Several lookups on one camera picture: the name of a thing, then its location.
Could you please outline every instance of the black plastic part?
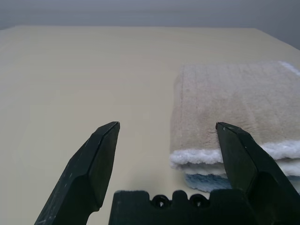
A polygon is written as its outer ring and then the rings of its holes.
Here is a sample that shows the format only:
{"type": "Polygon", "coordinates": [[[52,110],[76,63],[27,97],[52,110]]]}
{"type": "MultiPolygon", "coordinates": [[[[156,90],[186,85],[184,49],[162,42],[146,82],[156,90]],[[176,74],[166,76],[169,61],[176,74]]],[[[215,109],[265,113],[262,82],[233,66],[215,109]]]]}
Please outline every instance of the black plastic part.
{"type": "Polygon", "coordinates": [[[261,224],[298,224],[300,196],[274,159],[240,127],[217,123],[227,177],[244,191],[261,224]]]}
{"type": "Polygon", "coordinates": [[[240,190],[217,190],[210,200],[184,191],[175,191],[168,207],[159,208],[145,191],[118,191],[114,194],[109,225],[256,225],[255,215],[240,190]],[[200,200],[203,205],[195,203],[200,200]]]}
{"type": "Polygon", "coordinates": [[[99,127],[73,155],[35,225],[84,225],[103,204],[113,169],[119,122],[99,127]]]}

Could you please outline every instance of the towel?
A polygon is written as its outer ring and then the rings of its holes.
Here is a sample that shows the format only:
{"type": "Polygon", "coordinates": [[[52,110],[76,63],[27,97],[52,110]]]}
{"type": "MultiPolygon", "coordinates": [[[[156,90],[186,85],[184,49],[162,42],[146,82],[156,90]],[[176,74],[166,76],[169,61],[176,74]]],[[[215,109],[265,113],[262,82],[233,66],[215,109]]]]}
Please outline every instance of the towel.
{"type": "Polygon", "coordinates": [[[300,176],[300,72],[290,64],[183,67],[174,86],[170,164],[192,188],[211,191],[226,181],[218,121],[249,132],[286,176],[300,176]],[[218,185],[199,185],[207,182],[218,185]]]}

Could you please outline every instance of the stack of towels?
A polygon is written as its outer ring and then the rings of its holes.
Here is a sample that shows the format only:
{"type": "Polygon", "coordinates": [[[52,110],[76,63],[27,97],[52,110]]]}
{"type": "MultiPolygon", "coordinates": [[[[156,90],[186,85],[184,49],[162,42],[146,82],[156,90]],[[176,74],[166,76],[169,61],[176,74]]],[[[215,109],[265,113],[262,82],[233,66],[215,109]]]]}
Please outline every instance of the stack of towels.
{"type": "Polygon", "coordinates": [[[231,187],[216,122],[249,132],[292,184],[300,180],[300,72],[290,64],[183,67],[174,86],[170,163],[189,187],[206,192],[231,187]]]}

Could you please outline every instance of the white wall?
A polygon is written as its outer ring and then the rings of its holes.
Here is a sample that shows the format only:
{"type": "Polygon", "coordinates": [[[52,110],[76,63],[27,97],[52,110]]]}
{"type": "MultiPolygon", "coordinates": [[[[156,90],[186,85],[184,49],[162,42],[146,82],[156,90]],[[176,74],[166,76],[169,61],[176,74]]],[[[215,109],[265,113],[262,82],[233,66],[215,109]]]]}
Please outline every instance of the white wall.
{"type": "Polygon", "coordinates": [[[0,0],[16,24],[255,27],[300,49],[300,0],[0,0]]]}

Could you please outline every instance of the beige table surface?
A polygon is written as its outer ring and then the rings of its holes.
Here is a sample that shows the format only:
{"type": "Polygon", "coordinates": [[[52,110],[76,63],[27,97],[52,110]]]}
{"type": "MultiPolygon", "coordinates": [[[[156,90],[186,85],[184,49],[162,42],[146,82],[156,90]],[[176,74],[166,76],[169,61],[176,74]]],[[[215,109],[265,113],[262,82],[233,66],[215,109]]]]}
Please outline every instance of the beige table surface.
{"type": "Polygon", "coordinates": [[[288,61],[300,51],[255,29],[19,26],[0,31],[0,224],[33,224],[70,157],[120,121],[100,212],[116,190],[186,187],[169,167],[173,81],[183,64],[288,61]]]}

